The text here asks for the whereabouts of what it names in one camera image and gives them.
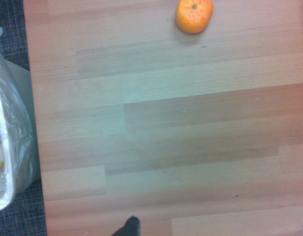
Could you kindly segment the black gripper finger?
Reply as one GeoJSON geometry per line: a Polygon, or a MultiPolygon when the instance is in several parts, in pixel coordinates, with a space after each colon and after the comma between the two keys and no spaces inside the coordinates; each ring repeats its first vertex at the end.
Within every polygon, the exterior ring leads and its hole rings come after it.
{"type": "Polygon", "coordinates": [[[118,229],[112,236],[140,236],[140,220],[136,216],[131,216],[125,224],[118,229]]]}

